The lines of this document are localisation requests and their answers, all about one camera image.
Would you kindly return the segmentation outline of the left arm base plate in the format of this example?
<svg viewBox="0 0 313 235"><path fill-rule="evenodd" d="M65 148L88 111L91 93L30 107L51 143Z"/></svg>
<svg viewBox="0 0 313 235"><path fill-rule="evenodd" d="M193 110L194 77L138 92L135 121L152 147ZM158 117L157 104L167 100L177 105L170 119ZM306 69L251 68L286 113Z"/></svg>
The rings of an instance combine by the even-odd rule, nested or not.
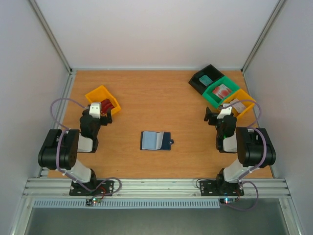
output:
<svg viewBox="0 0 313 235"><path fill-rule="evenodd" d="M101 186L98 186L100 184L101 180L96 180L95 183L87 183L85 184L85 187L89 188L87 190L83 186L81 186L79 183L71 182L70 189L69 189L69 195L70 196L94 196L99 194L109 194L112 193L114 190L114 181L108 180L101 184Z"/></svg>

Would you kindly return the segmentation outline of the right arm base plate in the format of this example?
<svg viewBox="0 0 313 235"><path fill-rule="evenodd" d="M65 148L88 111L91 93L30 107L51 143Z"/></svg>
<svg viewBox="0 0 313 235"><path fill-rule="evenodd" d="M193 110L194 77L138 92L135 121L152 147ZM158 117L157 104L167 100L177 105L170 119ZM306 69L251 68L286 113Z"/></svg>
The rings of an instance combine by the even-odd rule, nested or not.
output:
<svg viewBox="0 0 313 235"><path fill-rule="evenodd" d="M216 180L200 180L199 187L201 196L244 196L244 190L240 189L237 183L223 182Z"/></svg>

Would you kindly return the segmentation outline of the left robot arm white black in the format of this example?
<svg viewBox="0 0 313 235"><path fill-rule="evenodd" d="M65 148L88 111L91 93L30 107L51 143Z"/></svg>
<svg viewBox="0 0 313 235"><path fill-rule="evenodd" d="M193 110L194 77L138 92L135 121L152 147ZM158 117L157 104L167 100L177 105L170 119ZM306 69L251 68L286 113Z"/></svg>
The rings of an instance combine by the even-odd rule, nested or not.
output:
<svg viewBox="0 0 313 235"><path fill-rule="evenodd" d="M38 154L39 166L64 174L72 180L74 189L95 194L101 183L94 170L78 160L77 154L95 153L101 126L111 123L111 108L102 115L96 107L89 107L82 112L80 129L50 129Z"/></svg>

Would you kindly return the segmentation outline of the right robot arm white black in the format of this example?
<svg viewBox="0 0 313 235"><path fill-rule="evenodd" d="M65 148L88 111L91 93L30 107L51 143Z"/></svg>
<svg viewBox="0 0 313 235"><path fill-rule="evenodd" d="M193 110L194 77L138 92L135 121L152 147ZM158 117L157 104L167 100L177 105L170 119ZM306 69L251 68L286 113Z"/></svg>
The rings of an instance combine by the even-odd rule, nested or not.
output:
<svg viewBox="0 0 313 235"><path fill-rule="evenodd" d="M243 196L242 179L253 171L271 166L276 151L265 128L237 127L231 108L214 113L206 108L204 121L215 126L216 149L236 153L237 159L217 174L215 180L200 180L202 196Z"/></svg>

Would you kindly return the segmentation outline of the blue leather card holder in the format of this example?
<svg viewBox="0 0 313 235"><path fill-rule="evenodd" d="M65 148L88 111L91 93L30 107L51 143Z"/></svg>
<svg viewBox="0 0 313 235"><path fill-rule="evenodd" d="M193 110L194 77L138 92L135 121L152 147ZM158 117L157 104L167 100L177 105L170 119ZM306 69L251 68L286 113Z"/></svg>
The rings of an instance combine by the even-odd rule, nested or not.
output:
<svg viewBox="0 0 313 235"><path fill-rule="evenodd" d="M140 136L140 150L170 151L174 140L170 132L142 131Z"/></svg>

